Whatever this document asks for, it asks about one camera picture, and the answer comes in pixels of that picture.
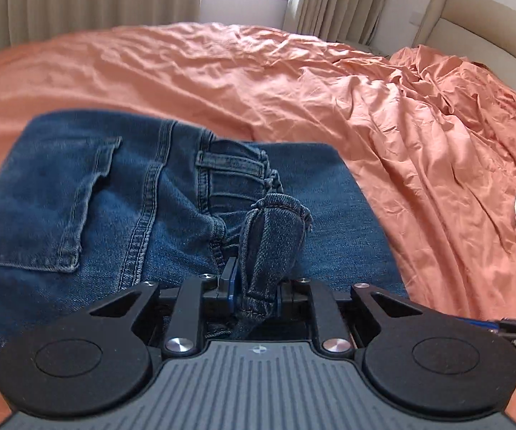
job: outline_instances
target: back pocket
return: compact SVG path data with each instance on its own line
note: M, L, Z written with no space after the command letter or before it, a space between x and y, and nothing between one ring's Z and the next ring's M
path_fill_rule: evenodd
M99 177L121 137L19 139L0 169L0 266L74 272Z

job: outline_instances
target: bed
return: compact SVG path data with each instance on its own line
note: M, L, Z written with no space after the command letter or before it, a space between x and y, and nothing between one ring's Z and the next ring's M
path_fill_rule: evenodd
M516 30L516 13L461 1L432 0L415 48L389 60L194 23L4 50L0 165L33 116L74 107L175 118L234 139L327 143L376 213L414 301L516 317L516 90L505 84L516 89L516 33L503 39L485 23L504 14ZM461 11L471 5L482 18ZM8 412L0 397L0 421ZM516 393L508 412L516 420Z

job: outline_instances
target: blue jeans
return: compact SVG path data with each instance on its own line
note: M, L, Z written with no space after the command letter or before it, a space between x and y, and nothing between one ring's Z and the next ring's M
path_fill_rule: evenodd
M247 299L252 279L274 268L335 290L367 281L405 293L383 231L329 146L245 144L113 111L45 114L0 169L0 348L117 290L177 286L238 255Z

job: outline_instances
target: mattress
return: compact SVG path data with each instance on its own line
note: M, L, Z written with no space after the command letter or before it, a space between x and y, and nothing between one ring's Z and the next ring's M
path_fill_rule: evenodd
M0 165L33 116L76 107L332 145L412 300L516 317L516 92L483 67L424 46L387 60L260 27L70 34L0 54ZM0 397L0 420L8 412ZM516 393L508 412L516 419Z

